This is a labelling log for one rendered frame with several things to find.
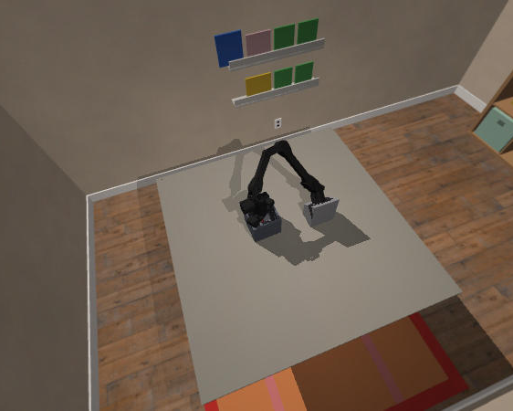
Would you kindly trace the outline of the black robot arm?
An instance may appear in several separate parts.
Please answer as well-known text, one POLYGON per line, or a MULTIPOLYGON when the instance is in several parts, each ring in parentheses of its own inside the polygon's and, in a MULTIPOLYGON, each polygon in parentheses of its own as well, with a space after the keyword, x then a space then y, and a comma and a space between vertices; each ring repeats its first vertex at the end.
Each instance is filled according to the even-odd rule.
POLYGON ((260 194, 263 187, 263 177, 267 169, 270 156, 276 153, 278 153, 288 161, 288 163, 292 166, 292 168, 301 178, 301 184, 303 185, 303 187, 308 189, 310 193, 313 193, 310 196, 313 204, 316 205, 322 202, 326 202, 325 195, 323 192, 325 190, 325 186, 320 184, 315 177, 310 175, 305 170, 305 168, 301 165, 301 163, 292 153, 291 147, 288 144, 288 142, 283 140, 276 142, 273 146, 265 149, 262 152, 258 167, 256 169, 256 174, 249 183, 247 188, 247 199, 239 202, 241 210, 244 214, 248 214, 252 211, 255 212, 256 207, 263 208, 266 206, 266 199, 269 198, 269 195, 267 192, 260 194), (275 148, 272 148, 274 146, 275 148))

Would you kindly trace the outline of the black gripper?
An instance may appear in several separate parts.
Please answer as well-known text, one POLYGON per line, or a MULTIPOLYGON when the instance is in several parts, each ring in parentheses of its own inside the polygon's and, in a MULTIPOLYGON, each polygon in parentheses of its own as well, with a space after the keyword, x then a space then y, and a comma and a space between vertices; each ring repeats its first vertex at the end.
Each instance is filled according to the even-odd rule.
POLYGON ((267 215, 267 213, 269 212, 269 209, 267 205, 270 205, 270 207, 272 207, 273 205, 275 204, 275 201, 271 198, 267 198, 266 199, 266 206, 263 207, 263 208, 255 208, 255 213, 250 216, 248 219, 247 219, 247 223, 252 226, 252 227, 257 227, 260 223, 260 221, 262 221, 264 219, 264 217, 267 215))

